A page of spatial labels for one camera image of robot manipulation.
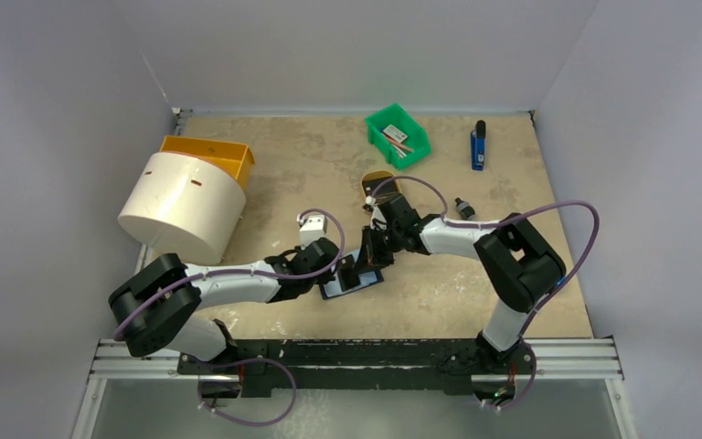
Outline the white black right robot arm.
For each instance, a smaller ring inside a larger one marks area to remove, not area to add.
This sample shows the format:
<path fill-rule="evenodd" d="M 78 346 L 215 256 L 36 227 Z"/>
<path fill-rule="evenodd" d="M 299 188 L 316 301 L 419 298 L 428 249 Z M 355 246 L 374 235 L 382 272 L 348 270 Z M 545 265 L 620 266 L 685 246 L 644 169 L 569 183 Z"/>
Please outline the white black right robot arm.
<path fill-rule="evenodd" d="M 382 270 L 400 251 L 478 261 L 498 301 L 479 334 L 476 358 L 490 372 L 508 365 L 535 306 L 566 275 L 565 263 L 539 231 L 514 215 L 500 223 L 421 216 L 403 195 L 378 204 L 374 213 L 345 276 Z"/>

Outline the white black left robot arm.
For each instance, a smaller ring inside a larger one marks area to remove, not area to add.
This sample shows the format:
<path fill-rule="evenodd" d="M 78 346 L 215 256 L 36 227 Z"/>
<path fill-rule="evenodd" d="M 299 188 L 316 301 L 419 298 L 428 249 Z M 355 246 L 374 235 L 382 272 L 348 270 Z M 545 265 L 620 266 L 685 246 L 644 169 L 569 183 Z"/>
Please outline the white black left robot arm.
<path fill-rule="evenodd" d="M 341 250 L 327 238 L 249 264 L 184 264 L 159 256 L 109 297 L 117 322 L 113 337 L 134 357 L 163 348 L 188 354 L 212 373 L 233 368 L 236 349 L 227 327 L 199 311 L 236 303 L 293 300 L 331 278 Z"/>

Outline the blue leather card holder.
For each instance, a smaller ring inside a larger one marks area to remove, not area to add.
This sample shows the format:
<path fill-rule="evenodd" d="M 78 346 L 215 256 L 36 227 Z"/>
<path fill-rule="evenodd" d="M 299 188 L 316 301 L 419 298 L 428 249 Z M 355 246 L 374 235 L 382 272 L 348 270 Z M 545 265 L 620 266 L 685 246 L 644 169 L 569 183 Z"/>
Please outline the blue leather card holder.
<path fill-rule="evenodd" d="M 353 254 L 353 255 L 358 257 L 359 249 L 356 249 L 352 252 L 349 252 L 349 253 L 345 254 L 343 257 L 347 256 L 348 254 Z M 368 288 L 368 287 L 373 286 L 375 284 L 380 284 L 384 281 L 384 277 L 383 277 L 382 272 L 380 270 L 366 271 L 364 273 L 361 273 L 361 276 L 360 276 L 360 279 L 362 280 L 361 287 L 359 287 L 358 289 L 356 289 L 354 291 L 341 292 L 340 291 L 340 284 L 338 282 L 338 277 L 337 277 L 338 264 L 335 267 L 336 270 L 335 270 L 333 279 L 330 280 L 326 284 L 319 285 L 319 291 L 320 291 L 320 294 L 324 300 L 330 300 L 330 299 L 334 299 L 334 298 L 337 298 L 337 297 L 340 297 L 343 295 L 352 294 L 354 292 Z"/>

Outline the black credit card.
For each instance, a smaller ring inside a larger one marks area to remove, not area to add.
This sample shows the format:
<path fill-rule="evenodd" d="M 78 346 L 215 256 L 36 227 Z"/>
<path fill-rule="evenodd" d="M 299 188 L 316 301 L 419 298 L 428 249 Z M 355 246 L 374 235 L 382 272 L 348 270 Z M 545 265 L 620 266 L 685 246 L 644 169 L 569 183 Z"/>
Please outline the black credit card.
<path fill-rule="evenodd" d="M 362 264 L 358 261 L 357 256 L 348 254 L 341 259 L 337 269 L 341 292 L 350 292 L 361 287 L 361 269 Z"/>

